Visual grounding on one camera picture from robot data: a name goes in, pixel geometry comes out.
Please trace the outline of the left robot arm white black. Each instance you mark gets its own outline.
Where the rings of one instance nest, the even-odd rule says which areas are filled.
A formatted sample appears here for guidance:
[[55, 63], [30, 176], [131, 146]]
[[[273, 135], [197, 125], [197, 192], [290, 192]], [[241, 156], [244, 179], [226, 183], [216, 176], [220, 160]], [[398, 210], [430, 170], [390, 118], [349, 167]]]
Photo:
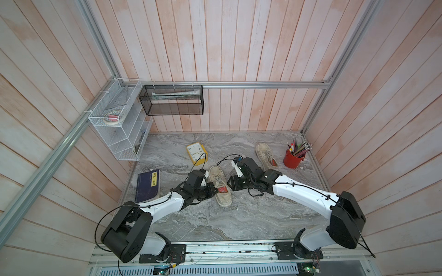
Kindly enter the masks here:
[[184, 182], [161, 198], [140, 204], [127, 201], [115, 208], [117, 213], [101, 234], [103, 250], [114, 253], [123, 263], [132, 261], [138, 254], [148, 255], [154, 262], [171, 262], [174, 254], [170, 240], [159, 232], [149, 236], [151, 225], [218, 193], [214, 183], [208, 180], [208, 171], [200, 169], [191, 171]]

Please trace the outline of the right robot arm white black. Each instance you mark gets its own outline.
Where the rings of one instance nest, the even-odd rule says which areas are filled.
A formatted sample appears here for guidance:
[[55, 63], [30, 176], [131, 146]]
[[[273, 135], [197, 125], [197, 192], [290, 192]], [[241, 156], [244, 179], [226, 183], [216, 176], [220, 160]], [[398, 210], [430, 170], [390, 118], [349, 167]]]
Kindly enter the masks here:
[[279, 171], [264, 171], [249, 157], [236, 157], [231, 162], [236, 171], [228, 184], [233, 191], [259, 191], [287, 198], [312, 209], [327, 221], [311, 229], [301, 229], [295, 239], [288, 243], [276, 243], [276, 251], [298, 259], [321, 256], [321, 248], [337, 244], [347, 249], [358, 245], [366, 247], [362, 231], [366, 223], [353, 194], [336, 194], [322, 191], [297, 182]]

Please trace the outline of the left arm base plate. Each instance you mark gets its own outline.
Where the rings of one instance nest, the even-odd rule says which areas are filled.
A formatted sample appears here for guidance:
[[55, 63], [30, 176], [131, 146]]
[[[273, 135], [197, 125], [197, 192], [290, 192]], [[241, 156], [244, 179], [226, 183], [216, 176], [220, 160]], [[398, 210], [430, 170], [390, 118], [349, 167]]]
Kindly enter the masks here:
[[151, 254], [142, 254], [139, 257], [139, 263], [149, 264], [181, 264], [186, 259], [186, 244], [172, 244], [166, 246], [163, 251], [155, 256]]

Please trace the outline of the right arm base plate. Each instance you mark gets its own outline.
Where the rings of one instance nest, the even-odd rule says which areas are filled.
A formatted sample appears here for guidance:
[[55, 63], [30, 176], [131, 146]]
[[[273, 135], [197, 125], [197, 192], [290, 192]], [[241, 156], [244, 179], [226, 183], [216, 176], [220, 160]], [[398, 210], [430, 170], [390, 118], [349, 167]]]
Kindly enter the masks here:
[[320, 260], [323, 259], [323, 253], [321, 249], [310, 251], [295, 241], [280, 241], [275, 243], [275, 249], [278, 260]]

